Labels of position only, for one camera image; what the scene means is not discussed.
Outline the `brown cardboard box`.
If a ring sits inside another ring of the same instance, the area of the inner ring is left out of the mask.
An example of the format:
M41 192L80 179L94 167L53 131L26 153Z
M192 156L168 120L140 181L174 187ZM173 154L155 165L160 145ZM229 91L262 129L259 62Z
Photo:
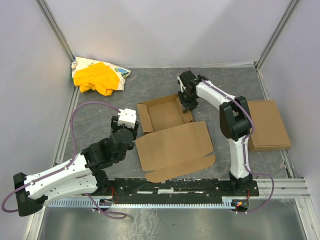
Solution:
M177 94L137 104L143 136L136 148L145 178L160 183L210 168L214 146L204 121L183 112Z

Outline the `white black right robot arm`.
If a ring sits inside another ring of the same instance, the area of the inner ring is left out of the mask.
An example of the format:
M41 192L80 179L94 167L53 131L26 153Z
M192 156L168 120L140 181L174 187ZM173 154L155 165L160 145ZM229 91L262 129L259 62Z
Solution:
M180 85L178 98L182 111L192 111L198 106L198 98L204 99L219 111L219 126L227 139L231 167L229 180L219 188L235 195L247 194L254 187L253 174L248 166L248 141L254 124L247 99L235 97L215 86L207 77L194 75L186 70L177 76Z

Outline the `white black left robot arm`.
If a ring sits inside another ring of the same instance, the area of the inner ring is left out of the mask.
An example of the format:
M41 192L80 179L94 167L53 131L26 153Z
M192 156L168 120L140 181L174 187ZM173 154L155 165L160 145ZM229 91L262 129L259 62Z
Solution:
M18 214L32 215L44 206L72 195L103 195L110 187L105 169L126 158L137 138L139 121L136 112L123 109L111 118L111 134L68 161L40 173L13 177Z

